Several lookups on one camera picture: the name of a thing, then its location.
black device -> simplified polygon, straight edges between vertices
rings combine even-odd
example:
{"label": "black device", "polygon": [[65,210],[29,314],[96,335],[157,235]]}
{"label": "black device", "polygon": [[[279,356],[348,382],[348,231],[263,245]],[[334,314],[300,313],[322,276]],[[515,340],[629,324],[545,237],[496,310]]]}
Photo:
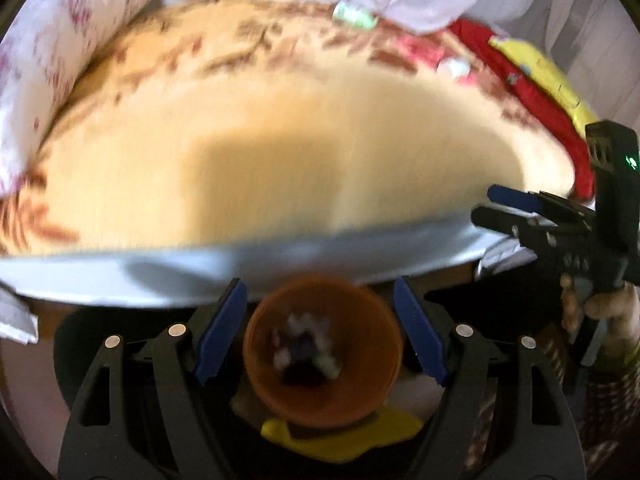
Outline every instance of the black device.
{"label": "black device", "polygon": [[[594,210],[549,193],[492,186],[492,202],[537,216],[484,205],[471,213],[476,226],[516,237],[533,250],[540,269],[558,279],[570,274],[581,303],[621,288],[623,280],[640,285],[638,136],[621,124],[601,121],[588,124],[586,140],[595,177]],[[606,320],[585,316],[570,341],[575,362],[592,365],[606,333]]]}
{"label": "black device", "polygon": [[[345,465],[271,444],[229,408],[242,369],[232,339],[246,297],[233,280],[217,305],[154,339],[107,338],[72,408],[60,480],[585,478],[574,421],[535,341],[485,339],[425,301],[408,278],[396,281],[396,311],[425,373],[447,387],[430,423],[411,441]],[[469,473],[464,464],[490,377],[498,378],[495,422],[483,466]]]}

person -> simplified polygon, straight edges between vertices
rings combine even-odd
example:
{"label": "person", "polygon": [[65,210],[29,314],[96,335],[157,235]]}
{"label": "person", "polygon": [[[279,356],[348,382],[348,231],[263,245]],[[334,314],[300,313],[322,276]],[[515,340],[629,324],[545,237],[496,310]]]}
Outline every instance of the person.
{"label": "person", "polygon": [[[534,262],[476,282],[429,291],[426,299],[442,304],[455,322],[473,325],[485,338],[516,341],[522,335],[532,335],[551,360],[558,380],[563,380],[568,363],[566,334],[577,328],[583,310],[569,277],[563,276],[559,283],[557,278],[546,276]],[[588,476],[594,480],[629,478],[626,474],[601,476],[599,471],[604,469],[603,465],[609,466],[608,459],[623,447],[640,407],[640,300],[635,286],[625,283],[617,292],[593,296],[584,305],[584,311],[594,319],[609,319],[598,359],[586,384],[579,387],[584,402],[574,402],[572,406]],[[107,336],[118,333],[127,341],[153,338],[172,323],[187,321],[192,313],[191,309],[85,308],[67,317],[56,333],[54,364],[68,405],[71,407],[95,352]],[[479,467],[484,455],[492,424],[494,386],[495,383],[488,383],[486,402],[478,416],[466,461],[469,471]],[[273,447],[262,450],[259,434],[249,426],[233,431],[242,433],[237,440],[242,441],[244,453],[251,449],[252,456],[260,457],[254,462],[260,462],[265,474],[270,467],[268,461],[273,460],[273,467],[278,468],[282,457],[286,457],[291,470],[300,472],[300,478],[306,472],[312,472],[312,476],[332,474],[325,464],[296,458],[291,453],[280,455]],[[403,464],[408,465],[416,451],[417,444],[409,441],[377,450],[375,458],[362,457],[343,467],[353,468],[354,478],[359,471],[372,469],[381,475],[392,475]],[[239,466],[246,463],[243,456],[238,456]],[[362,460],[369,460],[369,465],[363,468]]]}

brown bowl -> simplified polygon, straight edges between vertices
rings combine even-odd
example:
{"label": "brown bowl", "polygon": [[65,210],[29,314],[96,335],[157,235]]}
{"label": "brown bowl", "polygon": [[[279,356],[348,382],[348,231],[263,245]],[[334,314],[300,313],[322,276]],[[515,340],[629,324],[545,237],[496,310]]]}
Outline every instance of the brown bowl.
{"label": "brown bowl", "polygon": [[[329,317],[340,376],[319,386],[289,386],[273,367],[273,328],[289,314]],[[402,338],[386,303],[340,278],[304,276],[266,297],[244,334],[244,366],[254,390],[283,420],[307,428],[340,428],[378,409],[394,385]]]}

